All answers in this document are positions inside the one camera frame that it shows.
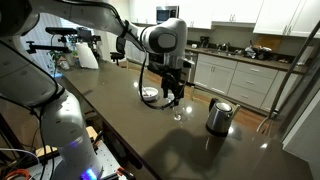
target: appliance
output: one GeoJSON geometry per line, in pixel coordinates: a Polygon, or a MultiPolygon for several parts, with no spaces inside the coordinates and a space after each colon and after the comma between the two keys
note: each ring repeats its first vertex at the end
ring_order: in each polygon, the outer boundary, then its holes
{"type": "Polygon", "coordinates": [[[185,81],[187,80],[188,84],[192,84],[194,83],[194,76],[196,73],[196,66],[197,66],[197,61],[198,61],[198,53],[194,53],[191,51],[186,51],[185,52],[185,58],[187,58],[188,60],[192,60],[194,62],[194,65],[191,66],[191,68],[182,68],[182,72],[186,73],[186,76],[181,75],[181,80],[185,81]]]}
{"type": "Polygon", "coordinates": [[[240,106],[237,105],[233,110],[229,104],[212,98],[209,105],[210,114],[206,124],[208,132],[215,136],[227,136],[231,121],[239,108],[240,106]]]}
{"type": "Polygon", "coordinates": [[[209,47],[209,39],[208,36],[200,36],[200,44],[199,48],[208,48],[209,47]]]}
{"type": "Polygon", "coordinates": [[[157,24],[179,17],[179,6],[157,6],[157,24]]]}

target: countertop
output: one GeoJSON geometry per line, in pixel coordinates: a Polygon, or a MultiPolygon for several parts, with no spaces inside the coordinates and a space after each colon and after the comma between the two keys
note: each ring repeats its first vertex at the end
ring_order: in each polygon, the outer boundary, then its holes
{"type": "MultiPolygon", "coordinates": [[[[208,108],[184,99],[192,108],[185,122],[173,110],[153,110],[134,86],[139,77],[111,63],[99,70],[72,68],[63,80],[100,114],[105,124],[158,179],[312,179],[307,162],[282,151],[282,145],[232,122],[226,138],[205,128],[208,108]]],[[[144,86],[162,91],[145,80],[144,86]]]]}
{"type": "MultiPolygon", "coordinates": [[[[286,63],[281,63],[278,61],[262,61],[262,60],[257,60],[257,59],[250,59],[246,58],[240,55],[233,55],[233,56],[225,56],[225,55],[219,55],[216,53],[210,53],[208,52],[208,48],[192,48],[190,45],[186,46],[186,50],[188,51],[193,51],[197,53],[202,53],[210,56],[216,56],[216,57],[221,57],[225,59],[230,59],[238,62],[243,62],[243,63],[249,63],[249,64],[254,64],[258,66],[263,66],[267,68],[272,68],[280,71],[287,71],[290,67],[291,64],[286,64],[286,63]]],[[[304,74],[307,70],[306,66],[296,66],[293,70],[293,73],[296,74],[304,74]]]]}

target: cabinet drawer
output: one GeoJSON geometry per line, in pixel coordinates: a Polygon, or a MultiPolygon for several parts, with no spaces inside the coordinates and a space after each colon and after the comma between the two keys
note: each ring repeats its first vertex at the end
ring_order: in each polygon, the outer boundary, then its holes
{"type": "Polygon", "coordinates": [[[267,94],[271,87],[273,79],[256,76],[253,74],[245,73],[242,71],[236,71],[232,84],[241,86],[246,89],[250,89],[262,94],[267,94]]]}
{"type": "Polygon", "coordinates": [[[199,54],[198,61],[226,67],[229,69],[235,69],[237,66],[237,61],[232,61],[232,60],[228,60],[228,59],[224,59],[224,58],[220,58],[220,57],[215,57],[215,56],[208,56],[205,54],[199,54]]]}
{"type": "Polygon", "coordinates": [[[260,108],[265,95],[232,84],[228,96],[251,106],[260,108]]]}
{"type": "Polygon", "coordinates": [[[252,64],[247,64],[247,63],[241,63],[239,62],[237,65],[237,70],[247,72],[250,74],[255,74],[258,76],[266,77],[273,79],[277,75],[277,70],[274,69],[269,69],[261,66],[256,66],[252,64]]]}

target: kettle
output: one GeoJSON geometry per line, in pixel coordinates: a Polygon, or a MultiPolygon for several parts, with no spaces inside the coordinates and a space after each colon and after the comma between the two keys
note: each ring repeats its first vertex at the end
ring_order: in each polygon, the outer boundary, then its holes
{"type": "Polygon", "coordinates": [[[219,99],[212,98],[209,105],[209,117],[206,128],[212,135],[226,137],[231,125],[231,121],[239,110],[240,105],[236,105],[235,110],[219,99]]]}

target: faucet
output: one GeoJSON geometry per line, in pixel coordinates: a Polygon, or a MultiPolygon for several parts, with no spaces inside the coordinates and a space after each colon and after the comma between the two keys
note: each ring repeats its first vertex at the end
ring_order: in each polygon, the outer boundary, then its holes
{"type": "Polygon", "coordinates": [[[223,44],[222,47],[225,47],[226,52],[229,52],[230,42],[228,41],[227,43],[223,44]]]}

